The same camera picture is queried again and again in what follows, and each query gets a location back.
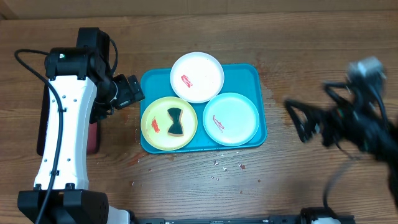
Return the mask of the yellow-green plate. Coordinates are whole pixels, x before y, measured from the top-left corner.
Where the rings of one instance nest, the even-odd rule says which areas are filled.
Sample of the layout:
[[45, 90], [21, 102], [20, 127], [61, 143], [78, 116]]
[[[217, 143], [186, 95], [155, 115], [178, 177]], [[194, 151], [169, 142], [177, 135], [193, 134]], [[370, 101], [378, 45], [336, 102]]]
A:
[[[167, 112], [169, 108], [180, 108], [183, 111], [183, 136], [171, 136], [167, 133], [172, 124]], [[196, 134], [197, 127], [198, 118], [192, 105], [174, 96], [155, 100], [144, 110], [141, 118], [141, 133], [144, 139], [161, 151], [174, 151], [186, 146]]]

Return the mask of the white plate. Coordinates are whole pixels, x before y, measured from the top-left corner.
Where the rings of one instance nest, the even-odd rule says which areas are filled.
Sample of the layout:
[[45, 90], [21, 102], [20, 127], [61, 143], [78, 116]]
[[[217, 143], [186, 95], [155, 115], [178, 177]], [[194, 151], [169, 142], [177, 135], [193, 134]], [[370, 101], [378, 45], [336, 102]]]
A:
[[204, 52], [181, 56], [172, 66], [170, 84], [175, 94], [189, 103], [214, 98], [224, 84], [224, 70], [217, 59]]

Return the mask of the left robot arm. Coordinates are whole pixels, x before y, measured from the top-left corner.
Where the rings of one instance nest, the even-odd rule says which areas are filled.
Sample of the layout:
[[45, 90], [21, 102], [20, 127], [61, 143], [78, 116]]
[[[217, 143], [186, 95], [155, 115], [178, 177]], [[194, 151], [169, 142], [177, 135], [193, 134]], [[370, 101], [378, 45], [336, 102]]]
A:
[[109, 62], [116, 46], [97, 27], [82, 27], [76, 46], [45, 55], [49, 89], [44, 151], [32, 190], [19, 192], [18, 209], [34, 223], [135, 223], [130, 210], [90, 191], [86, 156], [89, 127], [144, 99], [135, 76], [116, 75]]

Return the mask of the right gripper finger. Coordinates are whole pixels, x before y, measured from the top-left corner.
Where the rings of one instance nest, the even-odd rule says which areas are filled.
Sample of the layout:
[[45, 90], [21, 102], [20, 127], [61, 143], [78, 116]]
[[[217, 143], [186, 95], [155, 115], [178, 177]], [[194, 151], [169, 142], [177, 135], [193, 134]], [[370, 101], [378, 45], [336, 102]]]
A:
[[[313, 135], [318, 132], [316, 126], [320, 124], [323, 119], [323, 110], [291, 99], [286, 99], [284, 101], [284, 106], [292, 118], [300, 140], [302, 142], [310, 140]], [[301, 111], [305, 115], [305, 120], [301, 120], [294, 109]]]
[[332, 99], [336, 107], [352, 108], [354, 102], [353, 90], [343, 82], [324, 82], [323, 90]]

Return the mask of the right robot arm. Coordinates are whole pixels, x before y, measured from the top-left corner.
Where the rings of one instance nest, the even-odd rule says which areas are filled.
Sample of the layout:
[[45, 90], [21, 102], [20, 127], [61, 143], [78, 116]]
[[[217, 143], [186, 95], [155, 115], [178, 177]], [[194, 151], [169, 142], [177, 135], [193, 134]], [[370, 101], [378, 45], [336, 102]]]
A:
[[324, 91], [336, 103], [328, 110], [286, 99], [284, 106], [302, 142], [320, 133], [325, 147], [347, 140], [361, 152], [385, 162], [388, 186], [397, 198], [397, 127], [389, 122], [381, 98], [382, 84], [370, 81], [326, 82]]

